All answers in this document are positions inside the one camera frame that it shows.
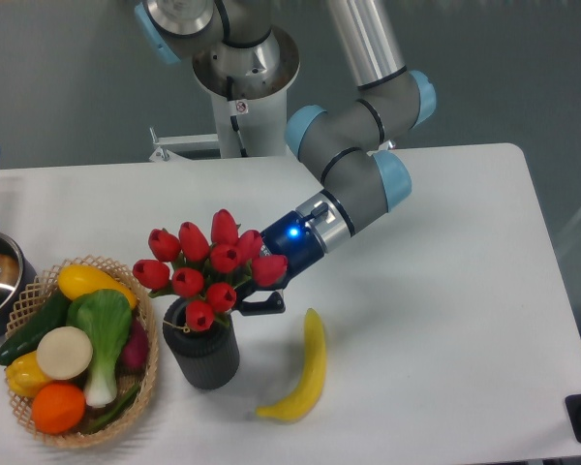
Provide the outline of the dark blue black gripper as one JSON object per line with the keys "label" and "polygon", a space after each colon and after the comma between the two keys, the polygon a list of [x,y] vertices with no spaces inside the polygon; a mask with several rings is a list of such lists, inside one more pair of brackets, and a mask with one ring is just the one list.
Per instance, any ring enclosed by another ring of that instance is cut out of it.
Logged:
{"label": "dark blue black gripper", "polygon": [[[298,213],[288,213],[260,232],[263,245],[272,255],[287,258],[287,271],[270,289],[284,289],[290,280],[324,257],[321,244],[311,230],[300,223]],[[282,314],[286,303],[282,291],[273,291],[263,301],[241,301],[237,311],[242,316]]]}

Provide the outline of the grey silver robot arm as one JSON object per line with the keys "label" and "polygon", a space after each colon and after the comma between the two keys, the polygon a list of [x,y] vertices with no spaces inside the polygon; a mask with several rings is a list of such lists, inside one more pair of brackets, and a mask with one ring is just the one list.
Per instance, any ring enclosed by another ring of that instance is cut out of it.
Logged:
{"label": "grey silver robot arm", "polygon": [[430,80],[406,67],[382,2],[331,1],[327,9],[359,92],[340,114],[318,106],[288,114],[298,50],[273,24],[269,2],[141,1],[135,8],[165,62],[191,61],[214,111],[214,134],[155,139],[157,151],[217,149],[224,158],[292,153],[321,185],[265,229],[262,252],[284,255],[289,267],[266,301],[249,301],[258,284],[239,287],[236,309],[246,316],[283,312],[282,289],[292,278],[410,194],[405,166],[385,146],[436,107]]}

